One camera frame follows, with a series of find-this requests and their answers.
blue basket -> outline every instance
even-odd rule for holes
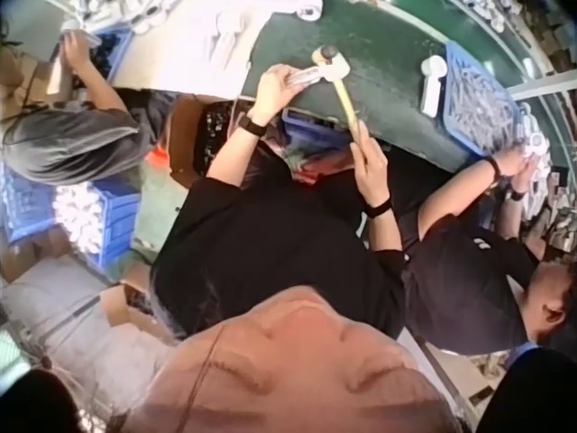
[[[0,164],[2,213],[8,243],[36,235],[56,225],[53,187],[32,182]]]
[[[120,67],[120,63],[123,60],[124,54],[128,49],[130,41],[133,39],[134,33],[130,28],[127,27],[115,27],[101,30],[96,34],[99,38],[105,37],[106,35],[113,34],[118,37],[119,41],[108,56],[108,62],[110,63],[110,73],[106,80],[112,81],[114,75]]]
[[[460,123],[458,120],[459,107],[456,106],[457,96],[453,93],[455,90],[455,80],[459,77],[455,76],[457,71],[465,71],[469,76],[471,76],[470,71],[474,71],[475,79],[478,83],[475,86],[482,86],[486,91],[495,96],[502,104],[499,106],[502,108],[503,118],[510,116],[511,126],[503,127],[500,130],[490,127],[490,123],[486,123],[487,129],[482,134],[490,134],[495,139],[497,143],[497,149],[499,148],[499,143],[505,145],[507,135],[510,135],[511,140],[516,138],[517,125],[520,120],[520,112],[517,104],[511,98],[509,92],[500,85],[500,83],[464,48],[453,41],[449,41],[445,45],[446,48],[446,60],[447,60],[447,76],[445,82],[444,91],[444,109],[443,109],[443,124],[444,128],[451,135],[456,142],[458,142],[465,150],[472,153],[476,157],[484,157],[489,153],[488,150],[482,149],[475,141],[472,136],[469,136],[460,129]],[[464,86],[467,86],[464,80],[461,81]]]
[[[309,150],[336,150],[347,147],[352,138],[348,132],[336,131],[316,124],[315,119],[306,119],[290,110],[283,110],[282,120],[291,140],[305,143]]]
[[[130,250],[141,193],[116,177],[92,182],[92,190],[100,197],[103,239],[100,253],[87,253],[86,258],[104,270]]]

hammer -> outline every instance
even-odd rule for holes
[[[347,124],[353,135],[353,139],[358,142],[359,121],[354,113],[353,103],[344,87],[343,78],[351,72],[351,67],[344,59],[343,54],[334,45],[324,45],[313,52],[313,62],[316,66],[304,69],[288,77],[287,84],[314,84],[324,78],[334,84],[336,95],[339,96]]]

green workbench surface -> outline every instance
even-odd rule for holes
[[[379,2],[352,4],[325,0],[323,17],[306,23],[293,16],[275,14],[264,27],[252,52],[252,68],[243,94],[253,97],[261,73],[274,63],[300,68],[311,66],[310,55],[320,45],[336,45],[351,64],[344,80],[359,117],[372,133],[404,149],[455,171],[467,163],[462,150],[441,125],[420,113],[423,87],[420,63],[432,54],[444,54],[452,39],[485,64],[506,87],[523,81],[527,72],[522,60],[527,47],[509,30],[503,40],[487,32],[468,11],[449,0],[398,0],[395,6]],[[555,163],[568,165],[565,143],[571,140],[558,103],[545,106],[531,101],[534,114],[552,143]],[[334,89],[327,83],[309,88],[294,106],[322,117],[344,122]]]

black shirt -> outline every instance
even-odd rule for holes
[[[367,251],[307,187],[251,193],[201,179],[152,268],[152,300],[184,337],[307,284],[340,314],[397,337],[403,262],[401,252]]]
[[[410,250],[407,321],[419,335],[461,355],[527,341],[509,279],[526,289],[538,260],[518,240],[449,216]]]

